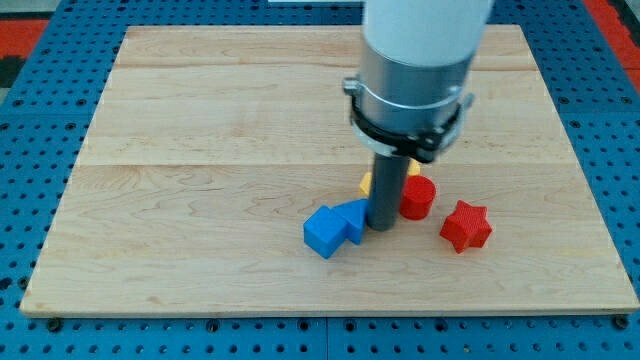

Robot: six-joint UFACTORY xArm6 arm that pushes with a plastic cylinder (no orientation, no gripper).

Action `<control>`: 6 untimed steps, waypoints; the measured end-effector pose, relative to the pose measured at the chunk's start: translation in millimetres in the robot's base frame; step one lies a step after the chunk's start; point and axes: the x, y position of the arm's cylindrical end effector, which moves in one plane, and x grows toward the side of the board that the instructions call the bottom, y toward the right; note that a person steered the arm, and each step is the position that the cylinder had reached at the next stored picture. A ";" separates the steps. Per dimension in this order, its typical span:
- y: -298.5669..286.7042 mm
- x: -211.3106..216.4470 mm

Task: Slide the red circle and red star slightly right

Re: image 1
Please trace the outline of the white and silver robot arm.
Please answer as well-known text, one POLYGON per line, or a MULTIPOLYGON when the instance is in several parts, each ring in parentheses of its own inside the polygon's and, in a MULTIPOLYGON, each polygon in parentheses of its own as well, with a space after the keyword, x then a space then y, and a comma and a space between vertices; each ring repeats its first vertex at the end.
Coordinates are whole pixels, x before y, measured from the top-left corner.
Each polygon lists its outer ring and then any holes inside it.
POLYGON ((376 154, 434 161, 473 102, 465 80, 493 0, 367 0, 358 73, 343 81, 356 136, 376 154))

